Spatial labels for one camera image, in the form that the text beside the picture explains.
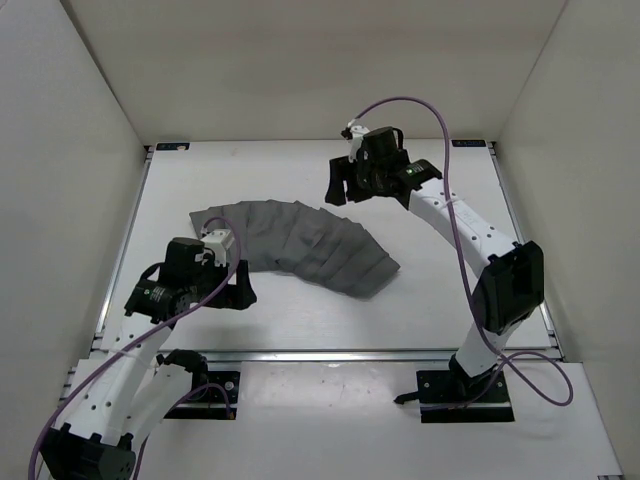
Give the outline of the grey pleated skirt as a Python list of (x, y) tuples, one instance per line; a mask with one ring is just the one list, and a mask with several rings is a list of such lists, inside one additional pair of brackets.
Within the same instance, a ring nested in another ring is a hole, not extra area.
[(252, 272), (284, 272), (353, 298), (376, 295), (400, 270), (361, 224), (299, 201), (240, 201), (189, 218), (197, 234), (229, 220)]

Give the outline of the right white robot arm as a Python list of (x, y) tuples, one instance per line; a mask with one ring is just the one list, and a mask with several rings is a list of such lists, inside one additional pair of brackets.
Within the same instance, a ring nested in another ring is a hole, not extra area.
[(360, 125), (342, 133), (348, 155), (330, 161), (325, 200), (342, 206), (374, 197), (397, 200), (455, 250), (463, 273), (477, 278), (469, 296), (474, 327), (449, 361), (449, 391), (471, 400), (487, 385), (508, 339), (544, 299), (544, 256), (533, 241), (520, 243), (484, 220), (449, 186), (448, 170), (411, 161), (404, 134)]

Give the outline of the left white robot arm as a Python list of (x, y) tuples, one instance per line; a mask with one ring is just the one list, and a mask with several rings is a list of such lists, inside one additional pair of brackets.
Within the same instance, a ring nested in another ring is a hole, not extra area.
[(257, 296), (228, 229), (176, 237), (140, 276), (106, 359), (48, 421), (35, 452), (54, 479), (132, 479), (151, 431), (190, 398), (220, 390), (205, 357), (161, 353), (178, 321), (197, 308), (244, 310)]

